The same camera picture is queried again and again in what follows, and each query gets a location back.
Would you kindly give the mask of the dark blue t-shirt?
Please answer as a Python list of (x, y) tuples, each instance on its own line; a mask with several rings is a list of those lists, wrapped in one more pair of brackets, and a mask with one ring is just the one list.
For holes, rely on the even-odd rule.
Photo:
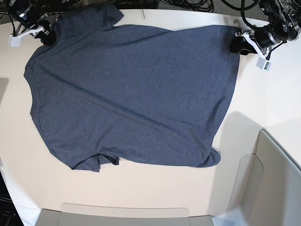
[(121, 158), (217, 165), (212, 143), (239, 67), (230, 52), (236, 27), (117, 26), (122, 18), (112, 4), (63, 13), (54, 44), (28, 61), (31, 117), (50, 153), (95, 172)]

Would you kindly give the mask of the grey bin right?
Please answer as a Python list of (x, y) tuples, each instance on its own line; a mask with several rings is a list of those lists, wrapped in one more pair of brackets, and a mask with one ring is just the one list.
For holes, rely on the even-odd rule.
[(299, 226), (301, 168), (264, 130), (241, 158), (226, 212), (231, 226)]

